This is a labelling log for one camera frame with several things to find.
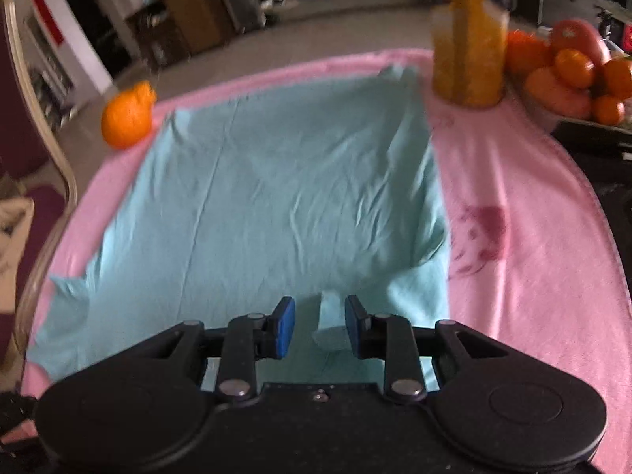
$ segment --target small screw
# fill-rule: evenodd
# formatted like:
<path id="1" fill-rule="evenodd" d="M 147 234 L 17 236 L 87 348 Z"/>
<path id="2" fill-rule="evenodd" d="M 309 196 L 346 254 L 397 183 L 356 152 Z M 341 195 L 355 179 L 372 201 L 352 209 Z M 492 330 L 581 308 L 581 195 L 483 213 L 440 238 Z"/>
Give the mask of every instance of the small screw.
<path id="1" fill-rule="evenodd" d="M 318 392 L 314 394 L 314 397 L 312 397 L 312 400 L 315 401 L 316 403 L 326 403 L 329 400 L 329 396 L 327 395 L 327 392 L 325 392 L 324 390 L 319 390 Z"/>
<path id="2" fill-rule="evenodd" d="M 219 385 L 219 391 L 231 397 L 243 397 L 250 392 L 250 384 L 244 380 L 226 380 Z"/>
<path id="3" fill-rule="evenodd" d="M 393 382 L 391 389 L 405 397 L 417 397 L 423 392 L 423 385 L 416 380 L 397 380 Z"/>

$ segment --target pink tablecloth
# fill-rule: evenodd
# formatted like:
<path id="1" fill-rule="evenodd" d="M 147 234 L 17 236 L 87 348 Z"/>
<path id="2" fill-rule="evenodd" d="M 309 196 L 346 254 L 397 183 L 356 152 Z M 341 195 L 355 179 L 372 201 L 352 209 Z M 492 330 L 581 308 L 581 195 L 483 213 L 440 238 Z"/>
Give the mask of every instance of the pink tablecloth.
<path id="1" fill-rule="evenodd" d="M 562 148 L 537 129 L 515 97 L 463 110 L 429 90 L 431 53 L 393 50 L 279 69 L 162 102 L 156 126 L 176 107 L 322 76 L 370 74 L 393 63 L 419 66 L 453 233 L 454 318 L 592 384 L 609 408 L 596 457 L 607 473 L 632 466 L 630 296 L 595 194 Z M 99 246 L 150 145 L 110 158 L 66 231 L 50 273 L 78 276 Z M 45 319 L 46 282 L 34 332 Z M 40 395 L 45 373 L 27 365 L 23 391 Z"/>

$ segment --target orange juice bottle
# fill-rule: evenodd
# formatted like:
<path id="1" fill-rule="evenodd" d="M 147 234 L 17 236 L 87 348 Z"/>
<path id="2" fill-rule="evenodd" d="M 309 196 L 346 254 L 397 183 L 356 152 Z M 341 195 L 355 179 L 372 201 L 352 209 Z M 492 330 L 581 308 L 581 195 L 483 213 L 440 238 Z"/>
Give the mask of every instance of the orange juice bottle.
<path id="1" fill-rule="evenodd" d="M 450 0 L 432 13 L 435 93 L 472 108 L 503 95 L 509 13 L 492 0 Z"/>

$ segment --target wooden cabinet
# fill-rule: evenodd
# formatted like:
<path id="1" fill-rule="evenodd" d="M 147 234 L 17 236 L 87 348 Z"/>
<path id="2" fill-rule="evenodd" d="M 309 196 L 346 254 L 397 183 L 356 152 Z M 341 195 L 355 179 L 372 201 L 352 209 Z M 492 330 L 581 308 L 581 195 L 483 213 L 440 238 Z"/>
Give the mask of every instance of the wooden cabinet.
<path id="1" fill-rule="evenodd" d="M 223 0 L 162 1 L 194 55 L 228 42 L 235 35 Z"/>

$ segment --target gray floor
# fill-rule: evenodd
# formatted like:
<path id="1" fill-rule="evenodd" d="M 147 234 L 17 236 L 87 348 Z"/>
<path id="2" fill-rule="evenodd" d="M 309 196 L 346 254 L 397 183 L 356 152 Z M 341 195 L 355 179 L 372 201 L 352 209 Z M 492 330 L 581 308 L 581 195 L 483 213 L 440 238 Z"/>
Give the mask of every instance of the gray floor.
<path id="1" fill-rule="evenodd" d="M 150 75 L 137 66 L 119 80 L 118 85 L 125 88 L 148 78 L 159 99 L 164 100 L 298 62 L 390 48 L 432 48 L 429 9 L 353 12 L 282 24 L 240 36 L 226 47 L 198 55 L 157 75 Z M 80 195 L 103 160 L 112 154 L 100 136 L 104 105 L 105 101 L 99 100 L 84 107 L 58 135 L 75 171 Z M 42 181 L 52 182 L 62 189 L 52 166 L 45 166 L 27 185 Z"/>

